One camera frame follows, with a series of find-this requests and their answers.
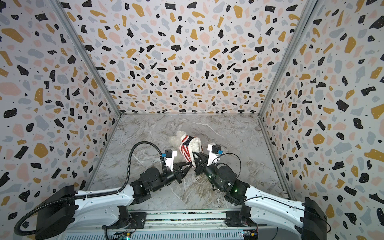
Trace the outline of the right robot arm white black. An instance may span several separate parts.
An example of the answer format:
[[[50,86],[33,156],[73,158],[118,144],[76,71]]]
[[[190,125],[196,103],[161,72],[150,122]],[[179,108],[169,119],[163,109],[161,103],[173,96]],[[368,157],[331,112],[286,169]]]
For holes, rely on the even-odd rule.
[[[280,198],[238,179],[228,164],[213,163],[203,153],[193,153],[197,175],[204,174],[214,190],[223,193],[227,202],[240,206],[240,219],[245,225],[264,224],[294,233],[302,240],[325,240],[331,230],[320,206],[306,197],[303,202]]]

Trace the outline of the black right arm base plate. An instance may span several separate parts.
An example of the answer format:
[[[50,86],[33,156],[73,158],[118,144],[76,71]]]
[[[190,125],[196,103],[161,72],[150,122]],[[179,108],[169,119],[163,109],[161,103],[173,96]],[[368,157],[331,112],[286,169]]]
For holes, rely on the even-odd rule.
[[[251,220],[250,213],[244,211],[226,211],[225,225],[227,227],[256,227],[257,224]]]

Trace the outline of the red white striped knit sweater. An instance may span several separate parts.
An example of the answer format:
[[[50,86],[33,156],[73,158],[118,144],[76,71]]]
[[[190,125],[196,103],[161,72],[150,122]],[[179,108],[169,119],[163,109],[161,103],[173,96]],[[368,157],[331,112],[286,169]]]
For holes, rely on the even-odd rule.
[[[193,152],[197,152],[197,153],[203,152],[200,138],[184,134],[181,137],[181,144],[179,146],[179,151],[183,155],[184,159],[188,163],[192,163],[193,167],[195,168]]]

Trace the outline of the white plush teddy bear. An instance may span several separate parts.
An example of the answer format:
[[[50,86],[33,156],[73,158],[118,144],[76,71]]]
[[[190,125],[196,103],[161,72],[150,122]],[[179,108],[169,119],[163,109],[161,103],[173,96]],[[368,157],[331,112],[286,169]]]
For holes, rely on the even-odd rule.
[[[203,153],[200,138],[188,135],[184,131],[177,131],[174,136],[169,137],[169,144],[178,151],[177,159],[192,163],[196,167],[194,153]]]

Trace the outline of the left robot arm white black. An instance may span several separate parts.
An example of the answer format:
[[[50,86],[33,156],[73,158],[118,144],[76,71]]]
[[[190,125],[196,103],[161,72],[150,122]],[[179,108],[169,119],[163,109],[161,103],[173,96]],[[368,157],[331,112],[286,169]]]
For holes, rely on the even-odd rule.
[[[66,186],[43,202],[46,207],[38,211],[35,238],[46,240],[66,229],[88,226],[121,229],[132,219],[128,206],[149,200],[152,192],[174,181],[181,183],[191,167],[191,163],[175,163],[173,170],[166,173],[149,168],[121,192],[118,189],[77,192],[73,186]]]

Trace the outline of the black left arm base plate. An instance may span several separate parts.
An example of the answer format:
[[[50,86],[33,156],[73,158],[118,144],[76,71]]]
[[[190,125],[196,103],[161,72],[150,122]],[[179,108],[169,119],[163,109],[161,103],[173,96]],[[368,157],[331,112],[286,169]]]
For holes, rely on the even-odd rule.
[[[145,227],[147,212],[128,212],[122,217],[122,223],[119,229],[143,229]]]

